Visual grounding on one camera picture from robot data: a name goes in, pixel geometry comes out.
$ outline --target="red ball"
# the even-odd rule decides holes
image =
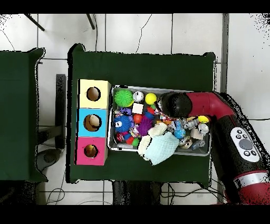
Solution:
[[[134,119],[134,122],[136,124],[139,124],[139,123],[141,123],[142,115],[141,114],[134,114],[133,119]]]

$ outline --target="green table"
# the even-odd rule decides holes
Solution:
[[[82,180],[137,180],[137,181],[197,181],[208,185],[209,155],[173,155],[164,162],[151,166],[136,153],[109,151],[104,166],[74,164],[77,80],[107,80],[112,85],[180,89],[213,90],[215,55],[153,55],[111,52],[85,52],[75,44],[68,53],[69,80],[67,138],[67,173],[71,182]]]
[[[47,181],[35,167],[36,64],[44,49],[0,52],[0,180]]]

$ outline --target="plush toy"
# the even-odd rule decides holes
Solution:
[[[131,127],[131,121],[128,116],[120,116],[116,117],[113,120],[113,123],[115,125],[115,131],[116,132],[127,132]]]
[[[128,107],[133,102],[132,92],[127,89],[118,90],[114,95],[114,101],[120,107]]]

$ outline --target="wire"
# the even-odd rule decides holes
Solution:
[[[138,48],[137,48],[137,51],[136,51],[136,53],[138,52],[138,50],[139,50],[139,46],[140,46],[140,42],[141,42],[141,37],[140,37],[140,39],[139,39],[139,44],[138,44]]]
[[[56,201],[49,201],[51,194],[52,194],[55,190],[60,190],[60,193],[61,193],[61,191],[63,191],[64,196],[63,196],[60,200],[58,200],[58,199],[59,199],[59,196],[58,196],[58,199],[57,199]],[[59,201],[62,201],[62,200],[64,199],[64,197],[65,197],[65,192],[64,192],[64,190],[63,190],[62,188],[55,188],[55,189],[53,189],[53,190],[51,191],[51,193],[49,194],[49,197],[48,197],[48,199],[47,199],[46,205],[49,204],[49,203],[52,203],[52,202],[56,202],[56,203],[57,203],[57,202],[59,202]]]
[[[64,172],[64,177],[63,177],[63,180],[62,180],[62,184],[61,184],[61,189],[62,189],[62,186],[63,186],[63,183],[64,183],[64,179],[65,179],[65,172]],[[57,198],[57,201],[56,201],[56,204],[57,204],[57,202],[59,202],[60,200],[58,200],[59,199],[59,197],[60,197],[60,194],[61,194],[61,191],[59,192],[59,195],[58,195],[58,198]]]
[[[96,38],[95,38],[95,51],[97,51],[97,43],[98,43],[98,25],[97,25],[97,18],[96,18],[96,15],[93,14],[94,16],[94,19],[95,19],[95,28],[97,30],[96,32]]]
[[[270,118],[265,118],[265,119],[248,119],[248,120],[270,120]]]
[[[6,38],[7,38],[7,40],[9,41],[9,43],[11,44],[11,41],[9,40],[9,38],[7,37],[7,35],[5,34],[5,32],[3,31],[3,30],[0,30],[0,31],[2,31],[3,32],[3,34],[6,36]]]
[[[84,201],[84,202],[82,202],[82,203],[80,203],[80,204],[78,204],[78,205],[80,206],[81,204],[84,204],[84,203],[87,203],[87,202],[104,202],[104,203],[110,204],[110,205],[112,206],[111,203],[108,203],[108,202],[106,202],[106,201]]]
[[[192,194],[192,193],[194,193],[194,192],[196,192],[196,191],[199,191],[199,190],[207,190],[209,193],[211,193],[213,196],[215,196],[215,197],[217,198],[217,200],[218,200],[220,203],[223,203],[222,201],[219,200],[219,198],[218,198],[216,195],[214,195],[214,193],[217,193],[217,194],[221,194],[221,193],[220,193],[220,192],[217,192],[217,190],[214,189],[214,188],[212,188],[212,187],[211,187],[211,188],[214,189],[214,190],[216,190],[216,191],[212,191],[212,190],[210,190],[210,189],[202,188],[202,187],[201,187],[200,189],[191,191],[191,192],[189,192],[189,193],[186,194],[186,195],[176,195],[175,190],[172,188],[172,186],[171,186],[170,183],[168,183],[168,186],[172,189],[172,195],[169,195],[169,196],[163,196],[163,195],[161,194],[160,196],[161,196],[162,198],[171,198],[170,205],[172,205],[174,197],[184,198],[184,197],[189,196],[190,194]]]

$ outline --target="chair leg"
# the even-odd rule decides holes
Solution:
[[[86,14],[86,15],[87,15],[87,18],[88,18],[88,20],[89,20],[89,22],[91,24],[92,29],[94,30],[95,29],[95,26],[94,26],[93,21],[92,21],[92,19],[90,17],[90,14]]]
[[[30,14],[24,14],[27,18],[29,18],[29,20],[31,20],[38,28],[40,28],[42,31],[45,31],[45,29],[42,27],[42,26],[40,26],[39,24],[38,24],[38,22],[36,21],[36,20],[34,20],[31,16],[30,16]]]

